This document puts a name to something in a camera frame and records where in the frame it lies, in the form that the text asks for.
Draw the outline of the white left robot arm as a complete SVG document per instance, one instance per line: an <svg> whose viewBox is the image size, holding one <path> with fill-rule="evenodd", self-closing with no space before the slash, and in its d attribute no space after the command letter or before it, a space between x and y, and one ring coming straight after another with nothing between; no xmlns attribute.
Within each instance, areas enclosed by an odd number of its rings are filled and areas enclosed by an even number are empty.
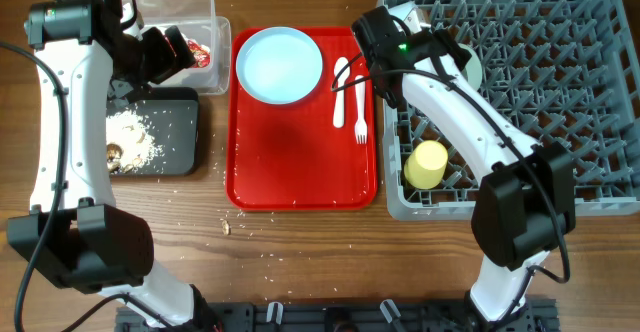
<svg viewBox="0 0 640 332"><path fill-rule="evenodd" d="M42 126L30 212L10 219L7 230L28 262L14 307L18 331L34 272L58 288L124 302L151 328L197 331L215 321L199 291L155 261L148 224L118 209L112 192L107 91L118 57L140 68L144 45L122 31L66 33L31 42L25 54L38 69Z"/></svg>

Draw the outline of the white plastic spoon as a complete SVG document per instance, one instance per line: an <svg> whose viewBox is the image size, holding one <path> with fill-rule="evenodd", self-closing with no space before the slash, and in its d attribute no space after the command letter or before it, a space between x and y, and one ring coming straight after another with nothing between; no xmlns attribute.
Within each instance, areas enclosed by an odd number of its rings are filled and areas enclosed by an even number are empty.
<svg viewBox="0 0 640 332"><path fill-rule="evenodd" d="M340 57L334 66L334 78L335 78L335 87L341 88L346 79L350 75L350 67L349 60L346 57ZM335 128L342 128L345 122L345 112L344 112L344 91L340 90L336 93L334 111L333 111L333 126Z"/></svg>

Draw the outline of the green bowl with rice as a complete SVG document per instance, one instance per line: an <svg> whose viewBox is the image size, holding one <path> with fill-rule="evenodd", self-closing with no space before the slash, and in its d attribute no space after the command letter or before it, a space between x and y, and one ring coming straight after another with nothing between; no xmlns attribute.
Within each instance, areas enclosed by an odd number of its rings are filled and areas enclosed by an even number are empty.
<svg viewBox="0 0 640 332"><path fill-rule="evenodd" d="M462 74L474 90L479 90L483 79L483 67L481 61L471 46L459 43L459 47L469 52L471 55L462 70Z"/></svg>

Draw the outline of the light blue bowl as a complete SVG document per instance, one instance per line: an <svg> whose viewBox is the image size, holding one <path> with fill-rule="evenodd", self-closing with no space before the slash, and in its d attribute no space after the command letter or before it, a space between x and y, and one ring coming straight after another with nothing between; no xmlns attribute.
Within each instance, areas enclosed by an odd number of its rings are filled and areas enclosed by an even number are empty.
<svg viewBox="0 0 640 332"><path fill-rule="evenodd" d="M431 29L431 22L429 21L427 13L419 8L413 1L395 7L388 7L388 12L391 16L400 19L410 34Z"/></svg>

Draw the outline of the white plastic fork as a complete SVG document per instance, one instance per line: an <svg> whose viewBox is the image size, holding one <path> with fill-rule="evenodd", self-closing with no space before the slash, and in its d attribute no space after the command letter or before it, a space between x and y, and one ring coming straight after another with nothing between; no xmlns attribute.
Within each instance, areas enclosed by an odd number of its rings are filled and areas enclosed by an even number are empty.
<svg viewBox="0 0 640 332"><path fill-rule="evenodd" d="M355 85L357 120L354 126L356 142L358 144L366 144L368 138L368 129L365 120L365 98L366 83L359 82Z"/></svg>

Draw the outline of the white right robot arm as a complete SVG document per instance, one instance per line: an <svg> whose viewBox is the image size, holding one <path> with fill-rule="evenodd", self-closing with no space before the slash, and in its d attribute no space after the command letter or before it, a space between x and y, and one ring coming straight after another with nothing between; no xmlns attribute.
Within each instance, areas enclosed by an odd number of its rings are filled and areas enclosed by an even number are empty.
<svg viewBox="0 0 640 332"><path fill-rule="evenodd" d="M435 124L479 183L471 227L484 257L467 299L483 326L513 320L526 303L532 277L546 271L543 262L554 249L564 265L555 280L567 282L565 236L576 226L569 151L559 142L542 146L513 126L472 88L450 56L374 77L393 80L400 97Z"/></svg>

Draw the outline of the light blue plate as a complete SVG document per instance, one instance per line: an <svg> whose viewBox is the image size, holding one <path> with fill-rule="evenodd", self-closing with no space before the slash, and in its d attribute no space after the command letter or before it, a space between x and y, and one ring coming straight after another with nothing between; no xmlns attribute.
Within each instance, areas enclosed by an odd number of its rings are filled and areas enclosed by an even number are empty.
<svg viewBox="0 0 640 332"><path fill-rule="evenodd" d="M235 74L254 99L287 105L309 95L323 74L317 43L291 27L270 27L251 35L236 56Z"/></svg>

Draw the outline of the yellow plastic cup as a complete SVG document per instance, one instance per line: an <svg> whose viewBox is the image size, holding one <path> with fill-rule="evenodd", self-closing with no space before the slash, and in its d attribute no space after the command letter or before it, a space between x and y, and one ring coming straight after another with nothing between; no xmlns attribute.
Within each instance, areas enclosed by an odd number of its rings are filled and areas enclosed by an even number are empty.
<svg viewBox="0 0 640 332"><path fill-rule="evenodd" d="M405 162L405 179L417 189L432 189L440 184L448 159L448 151L440 142L424 141Z"/></svg>

